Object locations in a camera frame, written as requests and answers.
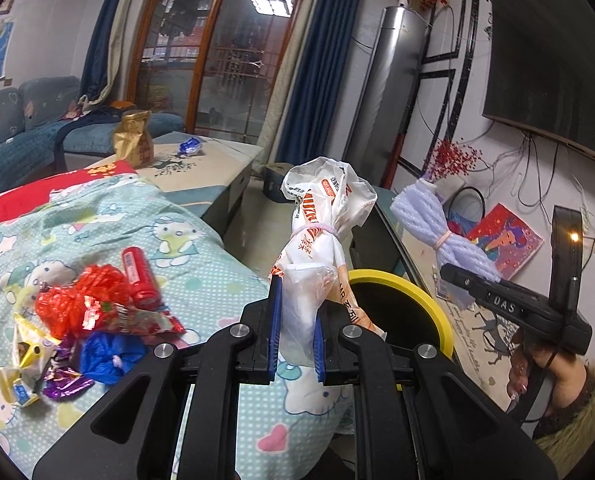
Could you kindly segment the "purple candy wrapper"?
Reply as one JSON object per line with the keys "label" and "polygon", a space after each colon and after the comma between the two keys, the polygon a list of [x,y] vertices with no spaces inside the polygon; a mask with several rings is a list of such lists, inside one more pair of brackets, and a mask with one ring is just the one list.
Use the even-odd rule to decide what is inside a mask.
{"label": "purple candy wrapper", "polygon": [[64,339],[53,353],[43,375],[42,393],[53,401],[75,399],[94,385],[78,370],[78,340]]}

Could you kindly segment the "blue plastic bag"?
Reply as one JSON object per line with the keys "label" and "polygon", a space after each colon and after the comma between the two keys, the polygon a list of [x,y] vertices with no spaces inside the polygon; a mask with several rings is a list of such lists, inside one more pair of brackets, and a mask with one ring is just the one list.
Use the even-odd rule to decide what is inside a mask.
{"label": "blue plastic bag", "polygon": [[92,333],[84,342],[79,371],[84,377],[111,387],[146,355],[148,347],[139,336]]}

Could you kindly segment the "yellow white snack bag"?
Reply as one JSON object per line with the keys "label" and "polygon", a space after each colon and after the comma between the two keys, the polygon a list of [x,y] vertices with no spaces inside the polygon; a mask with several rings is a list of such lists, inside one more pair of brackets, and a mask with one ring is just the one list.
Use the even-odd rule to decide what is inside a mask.
{"label": "yellow white snack bag", "polygon": [[6,402],[26,408],[39,399],[43,376],[60,343],[24,316],[14,314],[12,365],[0,367],[0,390]]}

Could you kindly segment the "red printed snack wrapper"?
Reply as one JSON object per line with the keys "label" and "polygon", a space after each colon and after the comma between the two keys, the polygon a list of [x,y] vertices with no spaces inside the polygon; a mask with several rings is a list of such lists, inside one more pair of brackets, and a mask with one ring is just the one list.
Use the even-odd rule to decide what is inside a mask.
{"label": "red printed snack wrapper", "polygon": [[142,310],[91,296],[84,297],[81,327],[85,332],[134,336],[183,334],[186,331],[178,318],[168,311]]}

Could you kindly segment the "red plastic bag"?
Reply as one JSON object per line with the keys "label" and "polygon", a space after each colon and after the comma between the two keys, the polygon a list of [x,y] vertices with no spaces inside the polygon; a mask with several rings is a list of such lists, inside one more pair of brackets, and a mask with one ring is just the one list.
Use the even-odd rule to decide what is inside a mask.
{"label": "red plastic bag", "polygon": [[43,286],[35,314],[53,337],[64,339],[95,330],[105,307],[129,303],[130,287],[122,271],[111,264],[92,264],[73,284]]}

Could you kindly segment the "red cylindrical can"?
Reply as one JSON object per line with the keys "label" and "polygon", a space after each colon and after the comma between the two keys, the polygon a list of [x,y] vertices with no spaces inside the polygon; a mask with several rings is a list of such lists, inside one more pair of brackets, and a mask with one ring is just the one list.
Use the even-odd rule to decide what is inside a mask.
{"label": "red cylindrical can", "polygon": [[134,246],[124,249],[122,265],[134,305],[143,310],[157,310],[162,305],[162,294],[143,250]]}

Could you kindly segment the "lavender foam net bundle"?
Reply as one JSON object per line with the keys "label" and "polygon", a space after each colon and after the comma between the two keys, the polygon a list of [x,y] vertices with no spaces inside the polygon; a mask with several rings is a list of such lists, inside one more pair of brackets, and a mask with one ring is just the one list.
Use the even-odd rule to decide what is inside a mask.
{"label": "lavender foam net bundle", "polygon": [[433,248],[440,268],[452,264],[492,282],[501,280],[482,248],[449,229],[435,184],[420,178],[407,185],[394,198],[391,211],[416,240]]}

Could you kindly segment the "white orange plastic bag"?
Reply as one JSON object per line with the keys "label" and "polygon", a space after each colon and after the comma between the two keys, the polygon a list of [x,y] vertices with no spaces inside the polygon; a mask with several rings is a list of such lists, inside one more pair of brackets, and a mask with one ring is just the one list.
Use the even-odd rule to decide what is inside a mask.
{"label": "white orange plastic bag", "polygon": [[349,285],[343,242],[363,226],[377,202],[372,185],[347,162],[317,157],[288,170],[281,192],[294,200],[291,236],[271,274],[282,278],[280,353],[313,366],[315,324],[323,301],[343,304],[351,322],[385,336],[359,307]]}

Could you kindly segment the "yellow rimmed trash bin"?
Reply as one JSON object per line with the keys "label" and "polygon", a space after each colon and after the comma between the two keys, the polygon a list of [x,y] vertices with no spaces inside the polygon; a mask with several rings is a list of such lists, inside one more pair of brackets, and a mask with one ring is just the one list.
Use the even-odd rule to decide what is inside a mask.
{"label": "yellow rimmed trash bin", "polygon": [[439,304],[419,286],[380,270],[349,272],[349,285],[371,321],[386,333],[386,342],[413,349],[433,344],[447,358],[454,355],[454,332]]}

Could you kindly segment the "colourful painting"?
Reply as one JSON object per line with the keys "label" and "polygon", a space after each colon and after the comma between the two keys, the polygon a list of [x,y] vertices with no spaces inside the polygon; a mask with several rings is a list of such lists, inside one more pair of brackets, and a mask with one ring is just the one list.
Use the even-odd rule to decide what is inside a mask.
{"label": "colourful painting", "polygon": [[468,232],[467,239],[479,246],[510,281],[533,258],[544,240],[519,216],[498,203]]}

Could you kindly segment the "fur trimmed sleeve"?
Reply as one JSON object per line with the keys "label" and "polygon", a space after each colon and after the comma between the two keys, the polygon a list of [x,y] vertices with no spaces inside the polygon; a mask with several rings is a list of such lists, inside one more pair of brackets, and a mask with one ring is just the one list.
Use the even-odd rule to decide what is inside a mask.
{"label": "fur trimmed sleeve", "polygon": [[595,443],[595,361],[585,365],[587,379],[582,392],[567,408],[543,418],[534,441],[564,479]]}

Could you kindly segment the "hello kitty blanket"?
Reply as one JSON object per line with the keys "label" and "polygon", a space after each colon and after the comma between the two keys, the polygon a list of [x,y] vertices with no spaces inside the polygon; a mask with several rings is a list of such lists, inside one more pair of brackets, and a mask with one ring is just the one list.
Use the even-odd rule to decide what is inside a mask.
{"label": "hello kitty blanket", "polygon": [[0,448],[29,478],[159,344],[238,322],[267,282],[134,172],[81,170],[0,195]]}

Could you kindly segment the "tv console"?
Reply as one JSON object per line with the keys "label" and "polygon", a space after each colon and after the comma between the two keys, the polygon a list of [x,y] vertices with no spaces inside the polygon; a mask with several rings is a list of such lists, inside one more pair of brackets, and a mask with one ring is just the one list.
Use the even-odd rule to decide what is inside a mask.
{"label": "tv console", "polygon": [[363,226],[353,229],[351,248],[355,269],[399,275],[419,286],[446,314],[454,334],[454,357],[465,373],[501,408],[507,408],[511,342],[517,326],[476,304],[462,310],[436,295],[435,254],[416,240],[391,211],[395,193],[375,190],[378,200]]}

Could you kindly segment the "red berry branches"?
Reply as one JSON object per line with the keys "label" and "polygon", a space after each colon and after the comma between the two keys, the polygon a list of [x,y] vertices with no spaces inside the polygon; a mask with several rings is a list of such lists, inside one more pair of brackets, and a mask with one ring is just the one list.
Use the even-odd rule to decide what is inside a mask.
{"label": "red berry branches", "polygon": [[482,152],[477,148],[443,139],[433,148],[423,177],[431,183],[448,177],[468,177],[481,158]]}

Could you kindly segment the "red floral blanket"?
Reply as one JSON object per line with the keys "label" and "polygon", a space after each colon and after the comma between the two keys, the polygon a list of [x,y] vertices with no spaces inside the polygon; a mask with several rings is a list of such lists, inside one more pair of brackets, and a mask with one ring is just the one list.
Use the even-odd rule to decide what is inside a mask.
{"label": "red floral blanket", "polygon": [[28,183],[18,188],[0,193],[0,223],[12,221],[23,214],[46,204],[51,195],[71,188],[74,185],[92,181],[137,174],[127,162],[110,162],[98,167],[66,171],[52,177]]}

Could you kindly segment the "silver tower air conditioner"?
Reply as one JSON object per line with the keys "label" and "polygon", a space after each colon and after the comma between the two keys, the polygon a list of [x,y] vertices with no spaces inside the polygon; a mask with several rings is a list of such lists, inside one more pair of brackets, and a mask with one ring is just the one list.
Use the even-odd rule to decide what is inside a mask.
{"label": "silver tower air conditioner", "polygon": [[379,185],[389,166],[415,84],[425,25],[406,0],[382,12],[344,159]]}

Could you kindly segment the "small dark storage box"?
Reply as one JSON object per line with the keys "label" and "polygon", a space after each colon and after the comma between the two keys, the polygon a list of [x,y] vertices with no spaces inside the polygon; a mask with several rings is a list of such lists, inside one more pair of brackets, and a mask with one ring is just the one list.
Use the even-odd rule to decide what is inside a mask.
{"label": "small dark storage box", "polygon": [[268,200],[278,204],[290,203],[290,200],[281,191],[281,185],[291,169],[292,165],[289,162],[273,162],[262,168],[262,180],[264,181],[262,192]]}

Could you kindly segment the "coffee table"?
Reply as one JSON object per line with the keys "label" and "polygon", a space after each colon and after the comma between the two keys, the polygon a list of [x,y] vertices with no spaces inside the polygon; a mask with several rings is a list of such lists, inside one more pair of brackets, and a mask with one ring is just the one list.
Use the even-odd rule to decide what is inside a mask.
{"label": "coffee table", "polygon": [[112,180],[106,190],[119,200],[105,211],[152,214],[148,232],[156,240],[195,240],[201,230],[191,226],[188,214],[217,234],[226,233],[250,182],[253,162],[262,153],[256,145],[200,136],[198,154],[182,156],[181,144],[190,134],[172,132],[155,140],[155,158],[135,174]]}

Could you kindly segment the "right blue curtain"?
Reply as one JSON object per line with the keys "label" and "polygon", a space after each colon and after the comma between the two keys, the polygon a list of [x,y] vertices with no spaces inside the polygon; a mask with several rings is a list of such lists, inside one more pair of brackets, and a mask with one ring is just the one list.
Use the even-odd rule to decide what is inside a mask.
{"label": "right blue curtain", "polygon": [[294,166],[325,152],[360,0],[317,0],[288,100],[278,162]]}

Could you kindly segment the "blue curtain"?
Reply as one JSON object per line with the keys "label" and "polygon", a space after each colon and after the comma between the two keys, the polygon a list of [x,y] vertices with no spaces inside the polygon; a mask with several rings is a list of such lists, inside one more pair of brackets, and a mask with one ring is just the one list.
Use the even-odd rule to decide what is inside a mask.
{"label": "blue curtain", "polygon": [[104,0],[96,20],[81,76],[80,102],[82,105],[99,99],[108,83],[107,69],[110,66],[111,32],[120,0]]}
{"label": "blue curtain", "polygon": [[360,0],[317,0],[288,100],[278,162],[294,166],[325,152]]}

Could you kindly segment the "gold paper bag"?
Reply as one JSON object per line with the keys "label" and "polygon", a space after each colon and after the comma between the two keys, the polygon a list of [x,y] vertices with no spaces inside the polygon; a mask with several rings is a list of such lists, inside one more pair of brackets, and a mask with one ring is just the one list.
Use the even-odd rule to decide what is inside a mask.
{"label": "gold paper bag", "polygon": [[148,165],[154,159],[152,136],[148,133],[148,110],[136,110],[122,115],[113,132],[113,148],[117,160],[127,162],[132,168]]}

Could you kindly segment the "blue white wrapper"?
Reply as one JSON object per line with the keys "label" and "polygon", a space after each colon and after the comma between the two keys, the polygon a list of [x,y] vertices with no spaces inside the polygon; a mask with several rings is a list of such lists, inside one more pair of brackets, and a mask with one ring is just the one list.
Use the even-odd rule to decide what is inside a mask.
{"label": "blue white wrapper", "polygon": [[190,157],[201,153],[203,148],[203,142],[197,136],[189,136],[188,139],[184,140],[179,144],[178,156],[179,157]]}

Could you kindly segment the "blue sectional sofa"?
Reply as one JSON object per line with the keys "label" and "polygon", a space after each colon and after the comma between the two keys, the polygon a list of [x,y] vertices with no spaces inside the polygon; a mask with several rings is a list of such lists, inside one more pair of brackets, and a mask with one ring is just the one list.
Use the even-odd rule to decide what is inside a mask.
{"label": "blue sectional sofa", "polygon": [[107,156],[122,118],[134,104],[102,105],[84,114],[75,76],[37,78],[0,90],[0,193],[48,168],[66,168],[66,155]]}

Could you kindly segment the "left blue curtain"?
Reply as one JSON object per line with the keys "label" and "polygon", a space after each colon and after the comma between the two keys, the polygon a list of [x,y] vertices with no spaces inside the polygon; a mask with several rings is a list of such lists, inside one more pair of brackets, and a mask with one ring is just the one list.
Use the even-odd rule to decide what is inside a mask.
{"label": "left blue curtain", "polygon": [[108,83],[107,69],[110,66],[111,32],[120,0],[104,0],[96,20],[81,76],[80,102],[82,105],[99,99]]}

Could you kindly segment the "wooden glass sliding door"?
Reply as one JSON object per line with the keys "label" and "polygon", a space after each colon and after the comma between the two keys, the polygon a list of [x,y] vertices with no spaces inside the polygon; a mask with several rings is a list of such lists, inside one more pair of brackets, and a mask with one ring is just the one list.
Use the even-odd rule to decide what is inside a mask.
{"label": "wooden glass sliding door", "polygon": [[183,129],[254,144],[302,0],[145,0],[129,101]]}

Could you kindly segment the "wall television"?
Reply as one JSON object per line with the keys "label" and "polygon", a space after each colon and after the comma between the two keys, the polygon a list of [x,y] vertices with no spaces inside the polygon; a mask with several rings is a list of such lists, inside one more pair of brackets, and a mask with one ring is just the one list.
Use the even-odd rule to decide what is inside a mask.
{"label": "wall television", "polygon": [[586,0],[491,0],[483,114],[595,158],[595,11]]}

